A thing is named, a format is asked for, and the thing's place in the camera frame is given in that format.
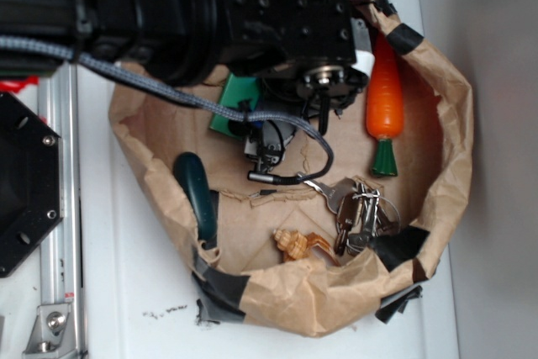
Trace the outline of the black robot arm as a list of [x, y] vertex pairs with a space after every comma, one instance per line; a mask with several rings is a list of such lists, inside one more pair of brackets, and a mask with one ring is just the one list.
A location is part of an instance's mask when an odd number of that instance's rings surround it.
[[1, 0], [1, 78], [52, 74], [64, 61], [116, 82], [133, 61], [161, 82], [145, 90], [172, 99], [216, 66], [265, 83], [258, 108], [213, 106], [218, 116], [260, 127], [300, 127], [311, 111], [326, 131], [330, 111], [368, 84], [368, 40], [350, 0]]

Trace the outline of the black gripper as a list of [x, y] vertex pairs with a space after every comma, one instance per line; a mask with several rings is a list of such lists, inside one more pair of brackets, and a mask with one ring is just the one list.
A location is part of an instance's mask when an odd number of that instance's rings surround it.
[[255, 77], [252, 112], [317, 119], [325, 133], [364, 90], [373, 56], [365, 22], [349, 0], [225, 0], [230, 74]]

